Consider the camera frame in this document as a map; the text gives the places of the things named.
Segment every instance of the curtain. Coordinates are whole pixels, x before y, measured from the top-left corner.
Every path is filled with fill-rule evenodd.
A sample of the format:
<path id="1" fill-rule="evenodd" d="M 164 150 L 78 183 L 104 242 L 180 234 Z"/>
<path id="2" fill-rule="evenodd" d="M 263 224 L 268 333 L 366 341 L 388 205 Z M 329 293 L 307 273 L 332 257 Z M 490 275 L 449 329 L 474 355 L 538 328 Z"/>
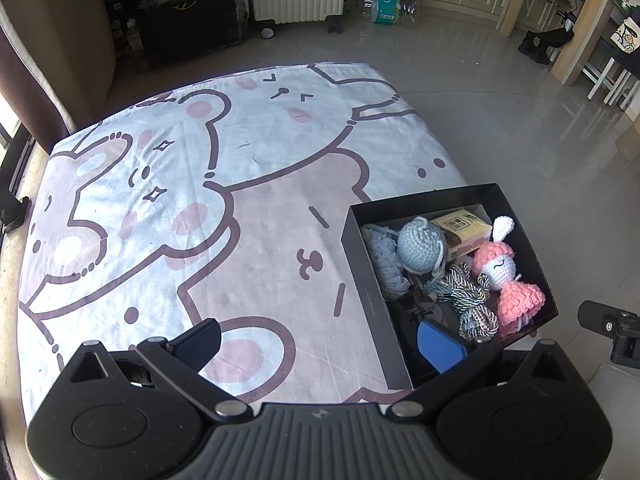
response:
<path id="1" fill-rule="evenodd" d="M 0 93 L 47 153 L 76 129 L 0 4 Z"/>

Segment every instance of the blue crocheted ball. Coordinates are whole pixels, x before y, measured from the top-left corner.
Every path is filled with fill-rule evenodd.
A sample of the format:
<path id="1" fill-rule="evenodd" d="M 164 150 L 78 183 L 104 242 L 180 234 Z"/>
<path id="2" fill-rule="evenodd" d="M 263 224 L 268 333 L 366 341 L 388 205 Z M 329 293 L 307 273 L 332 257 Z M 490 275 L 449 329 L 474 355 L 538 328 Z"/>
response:
<path id="1" fill-rule="evenodd" d="M 442 230 L 426 218 L 417 216 L 398 235 L 398 259 L 413 274 L 444 271 L 447 242 Z"/>

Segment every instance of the bed sheet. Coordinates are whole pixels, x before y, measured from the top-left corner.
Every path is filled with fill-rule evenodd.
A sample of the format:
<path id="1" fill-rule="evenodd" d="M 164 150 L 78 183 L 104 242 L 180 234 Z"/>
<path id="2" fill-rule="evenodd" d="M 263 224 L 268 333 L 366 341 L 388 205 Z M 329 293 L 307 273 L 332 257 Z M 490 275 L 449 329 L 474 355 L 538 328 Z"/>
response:
<path id="1" fill-rule="evenodd" d="M 348 206 L 465 182 L 364 64 L 281 66 L 138 103 L 54 148 L 29 220 L 27 422 L 78 345 L 223 330 L 201 374 L 263 401 L 388 404 L 340 243 Z"/>

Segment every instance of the braided cord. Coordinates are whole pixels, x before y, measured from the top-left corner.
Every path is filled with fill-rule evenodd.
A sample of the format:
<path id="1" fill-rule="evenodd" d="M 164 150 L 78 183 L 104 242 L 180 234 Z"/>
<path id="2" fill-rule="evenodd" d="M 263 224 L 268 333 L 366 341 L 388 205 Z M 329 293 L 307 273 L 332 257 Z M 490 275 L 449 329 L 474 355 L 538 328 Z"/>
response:
<path id="1" fill-rule="evenodd" d="M 485 306 L 489 299 L 489 278 L 478 276 L 478 283 L 469 278 L 469 264 L 462 262 L 449 267 L 440 280 L 431 283 L 428 289 L 438 296 L 438 301 L 450 301 L 460 316 L 460 335 L 472 340 L 493 337 L 498 332 L 497 316 Z"/>

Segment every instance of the open box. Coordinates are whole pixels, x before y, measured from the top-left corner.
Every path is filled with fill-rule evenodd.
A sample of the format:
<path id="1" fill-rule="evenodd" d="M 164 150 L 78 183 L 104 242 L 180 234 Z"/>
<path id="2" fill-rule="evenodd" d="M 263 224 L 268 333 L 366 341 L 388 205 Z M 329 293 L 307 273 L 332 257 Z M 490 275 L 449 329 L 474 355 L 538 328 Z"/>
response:
<path id="1" fill-rule="evenodd" d="M 558 315 L 558 308 L 536 254 L 497 184 L 440 189 L 352 205 L 342 232 L 342 246 L 389 389 L 417 388 L 436 375 L 436 372 L 424 358 L 423 362 L 420 362 L 414 354 L 408 355 L 406 345 L 399 341 L 396 335 L 398 327 L 394 326 L 394 323 L 397 323 L 396 316 L 390 314 L 387 302 L 382 297 L 360 227 L 364 224 L 378 224 L 399 229 L 416 216 L 433 220 L 459 209 L 467 209 L 489 224 L 501 215 L 514 219 L 515 228 L 506 237 L 505 242 L 515 251 L 517 272 L 522 274 L 524 283 L 539 286 L 546 297 L 544 306 L 529 324 L 520 332 L 502 339 L 501 343 L 508 346 Z"/>

